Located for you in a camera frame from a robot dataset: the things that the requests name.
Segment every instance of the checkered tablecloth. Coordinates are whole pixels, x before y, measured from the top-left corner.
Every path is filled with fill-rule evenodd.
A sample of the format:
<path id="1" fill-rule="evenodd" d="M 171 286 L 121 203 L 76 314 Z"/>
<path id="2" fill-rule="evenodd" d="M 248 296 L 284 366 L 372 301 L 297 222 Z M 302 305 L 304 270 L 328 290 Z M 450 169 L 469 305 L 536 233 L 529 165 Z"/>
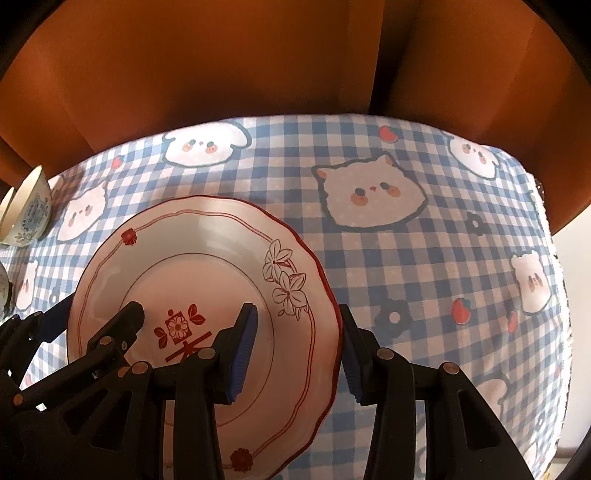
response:
<path id="1" fill-rule="evenodd" d="M 74 292 L 101 243 L 150 206 L 193 194 L 248 200 L 302 236 L 323 264 L 337 301 L 350 305 L 358 324 L 372 329 L 382 345 L 432 367 L 456 362 L 481 392 L 492 392 L 493 409 L 540 478 L 556 451 L 566 410 L 570 324 L 541 200 L 519 162 L 490 148 L 496 174 L 483 179 L 454 158 L 445 132 L 372 116 L 274 116 L 222 126 L 231 130 L 226 150 L 213 142 L 191 144 L 183 131 L 169 132 L 111 148 L 56 179 L 48 231 L 30 247 L 0 250 L 15 284 L 15 313 L 45 311 Z M 219 134 L 217 129 L 212 135 Z M 219 149 L 219 162 L 183 165 L 183 148 Z M 384 205 L 374 211 L 383 221 L 348 223 L 339 209 L 352 208 L 349 198 L 365 205 L 369 188 L 390 184 L 376 179 L 362 188 L 343 181 L 341 192 L 324 178 L 380 158 L 420 186 L 415 192 L 424 193 L 424 203 L 402 220 Z M 100 215 L 82 205 L 84 195 L 96 192 L 105 197 Z M 335 203 L 341 194 L 346 208 Z M 82 232 L 72 231 L 74 212 L 90 222 Z M 523 285 L 512 266 L 512 257 L 526 252 L 540 258 L 540 273 L 551 287 L 549 301 L 536 314 L 524 313 Z M 530 277 L 530 286 L 536 281 Z M 25 286 L 33 289 L 30 301 L 21 296 Z M 63 334 L 42 345 L 25 384 L 66 361 Z M 313 444 L 278 478 L 362 478 L 374 413 L 355 404 L 341 372 L 334 406 Z M 423 427 L 421 410 L 417 478 L 424 477 Z"/>

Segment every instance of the blue and white gingham tablecloth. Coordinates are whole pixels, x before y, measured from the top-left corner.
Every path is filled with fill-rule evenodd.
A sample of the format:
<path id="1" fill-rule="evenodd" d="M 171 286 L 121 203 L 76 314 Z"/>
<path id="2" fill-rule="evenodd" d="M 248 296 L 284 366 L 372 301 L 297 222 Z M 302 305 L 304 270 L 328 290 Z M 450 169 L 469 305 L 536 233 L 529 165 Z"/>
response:
<path id="1" fill-rule="evenodd" d="M 213 166 L 173 163 L 172 150 L 170 158 L 165 153 L 174 135 L 160 134 L 111 148 L 64 172 L 44 237 L 30 247 L 0 251 L 17 293 L 25 277 L 33 283 L 30 306 L 15 312 L 45 311 L 74 292 L 109 234 L 152 205 L 193 194 L 245 199 L 302 236 L 323 264 L 337 301 L 350 305 L 359 325 L 373 329 L 382 345 L 432 367 L 456 362 L 483 388 L 487 382 L 504 382 L 497 413 L 540 478 L 556 451 L 566 410 L 570 325 L 547 224 L 537 215 L 531 178 L 519 162 L 491 148 L 498 174 L 480 181 L 453 158 L 441 131 L 388 118 L 274 116 L 232 122 L 246 140 L 232 141 L 227 161 Z M 426 207 L 390 229 L 341 228 L 321 208 L 321 180 L 312 167 L 378 158 L 384 152 L 422 187 Z M 101 184 L 106 187 L 104 212 L 76 238 L 59 241 L 69 221 L 68 203 Z M 476 222 L 471 229 L 474 214 L 485 224 Z M 532 250 L 540 255 L 553 296 L 541 312 L 518 315 L 510 256 Z M 453 311 L 459 297 L 470 301 L 465 324 Z M 390 321 L 392 312 L 400 316 L 398 323 Z M 25 382 L 45 377 L 66 361 L 63 334 L 42 345 Z M 341 372 L 334 406 L 313 444 L 278 478 L 361 479 L 374 412 L 355 404 Z M 421 413 L 418 429 L 424 434 L 423 426 Z M 420 464 L 421 435 L 417 445 Z M 417 477 L 424 477 L 420 468 Z"/>

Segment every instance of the pink cheek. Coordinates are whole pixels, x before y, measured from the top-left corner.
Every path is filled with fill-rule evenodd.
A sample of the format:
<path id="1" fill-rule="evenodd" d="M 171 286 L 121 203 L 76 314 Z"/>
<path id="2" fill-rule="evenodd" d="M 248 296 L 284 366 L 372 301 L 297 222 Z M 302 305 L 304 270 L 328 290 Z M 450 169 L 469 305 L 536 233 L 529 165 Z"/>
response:
<path id="1" fill-rule="evenodd" d="M 362 197 L 361 195 L 354 193 L 351 195 L 351 202 L 358 207 L 364 207 L 368 204 L 369 200 L 367 197 Z"/>
<path id="2" fill-rule="evenodd" d="M 390 187 L 388 190 L 388 195 L 390 195 L 391 197 L 394 198 L 398 198 L 402 195 L 402 192 L 400 191 L 400 189 L 398 187 Z"/>

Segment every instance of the plate rim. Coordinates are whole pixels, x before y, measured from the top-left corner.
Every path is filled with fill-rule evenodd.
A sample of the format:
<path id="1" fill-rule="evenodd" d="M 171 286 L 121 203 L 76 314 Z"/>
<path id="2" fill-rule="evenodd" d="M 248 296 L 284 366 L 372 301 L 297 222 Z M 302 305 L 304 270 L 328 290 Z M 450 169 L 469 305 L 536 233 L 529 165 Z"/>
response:
<path id="1" fill-rule="evenodd" d="M 285 460 L 285 462 L 283 462 L 280 465 L 280 467 L 276 471 L 274 471 L 270 476 L 268 476 L 266 478 L 266 480 L 270 480 L 271 478 L 277 476 L 294 459 L 298 458 L 302 453 L 304 453 L 308 449 L 308 447 L 314 442 L 314 439 L 316 438 L 316 435 L 318 434 L 318 430 L 320 429 L 320 426 L 322 425 L 322 423 L 326 419 L 328 413 L 330 412 L 330 409 L 332 408 L 333 404 L 335 403 L 335 398 L 336 398 L 336 393 L 337 393 L 337 384 L 339 381 L 339 371 L 340 371 L 340 362 L 341 362 L 341 356 L 342 356 L 342 348 L 343 348 L 343 320 L 340 315 L 339 304 L 336 301 L 335 294 L 332 292 L 332 289 L 330 288 L 330 284 L 328 282 L 328 279 L 326 278 L 324 268 L 322 267 L 322 264 L 320 263 L 320 260 L 318 260 L 318 257 L 316 256 L 316 254 L 306 245 L 306 243 L 303 241 L 303 239 L 299 236 L 299 234 L 290 225 L 285 223 L 283 220 L 278 219 L 277 217 L 275 217 L 271 213 L 267 212 L 262 207 L 254 204 L 252 202 L 249 202 L 248 200 L 244 200 L 244 199 L 240 199 L 240 198 L 234 198 L 234 197 L 228 197 L 228 196 L 222 196 L 222 195 L 196 194 L 196 195 L 187 195 L 187 196 L 183 196 L 183 197 L 175 197 L 172 199 L 163 200 L 162 202 L 157 203 L 156 205 L 152 205 L 140 212 L 137 212 L 136 214 L 132 215 L 131 217 L 129 217 L 127 220 L 122 222 L 117 228 L 115 228 L 109 234 L 109 236 L 101 242 L 101 244 L 97 247 L 96 251 L 92 254 L 92 257 L 90 258 L 90 260 L 88 261 L 88 263 L 84 267 L 84 270 L 82 271 L 82 274 L 80 275 L 80 278 L 78 279 L 78 283 L 76 284 L 76 289 L 74 291 L 73 302 L 76 300 L 76 294 L 78 293 L 78 285 L 80 284 L 80 280 L 84 276 L 84 273 L 86 272 L 88 266 L 95 259 L 95 256 L 100 251 L 100 248 L 108 240 L 110 240 L 111 237 L 113 237 L 114 234 L 116 234 L 117 231 L 119 231 L 119 229 L 124 224 L 126 224 L 131 219 L 135 218 L 136 216 L 138 216 L 144 212 L 147 212 L 148 210 L 151 210 L 153 208 L 159 207 L 160 205 L 163 205 L 165 203 L 178 202 L 178 201 L 188 200 L 188 199 L 193 199 L 193 198 L 206 198 L 206 199 L 213 199 L 213 200 L 230 200 L 231 202 L 240 202 L 240 203 L 243 203 L 247 206 L 254 207 L 256 210 L 258 210 L 258 211 L 262 212 L 264 215 L 266 215 L 269 219 L 271 219 L 272 221 L 274 221 L 275 223 L 279 224 L 284 229 L 286 229 L 293 236 L 293 238 L 299 244 L 299 246 L 302 247 L 302 249 L 304 249 L 306 251 L 306 253 L 310 256 L 310 258 L 312 258 L 312 260 L 316 264 L 316 270 L 318 271 L 320 281 L 322 282 L 322 286 L 324 287 L 324 292 L 326 293 L 326 295 L 327 295 L 328 299 L 330 300 L 330 302 L 333 306 L 333 309 L 335 311 L 335 318 L 336 318 L 339 338 L 337 341 L 336 359 L 335 359 L 335 365 L 333 367 L 333 372 L 332 372 L 332 388 L 331 388 L 328 404 L 325 407 L 325 409 L 321 412 L 318 419 L 316 420 L 316 424 L 314 425 L 310 439 L 305 442 L 304 446 L 301 449 L 299 449 L 298 451 L 296 451 L 296 453 L 291 455 L 287 460 Z M 67 333 L 68 333 L 69 327 L 70 327 L 70 314 L 68 315 L 68 323 L 67 323 L 67 327 L 66 327 L 66 358 L 67 358 L 68 364 L 70 363 L 70 350 L 71 350 L 70 349 L 70 342 L 67 341 L 67 338 L 68 338 Z"/>

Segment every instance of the white plate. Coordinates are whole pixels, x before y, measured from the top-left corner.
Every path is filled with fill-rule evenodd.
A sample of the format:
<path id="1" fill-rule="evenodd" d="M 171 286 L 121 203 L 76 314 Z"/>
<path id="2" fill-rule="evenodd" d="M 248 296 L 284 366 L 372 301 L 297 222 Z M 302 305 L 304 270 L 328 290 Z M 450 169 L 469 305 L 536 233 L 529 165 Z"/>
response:
<path id="1" fill-rule="evenodd" d="M 335 397 L 341 320 L 320 263 L 287 225 L 250 203 L 207 196 L 134 216 L 82 274 L 68 322 L 69 361 L 131 300 L 143 305 L 145 322 L 126 359 L 154 367 L 211 345 L 244 302 L 256 304 L 244 389 L 233 405 L 216 406 L 226 479 L 272 478 L 308 447 Z M 170 469 L 171 429 L 164 460 Z"/>

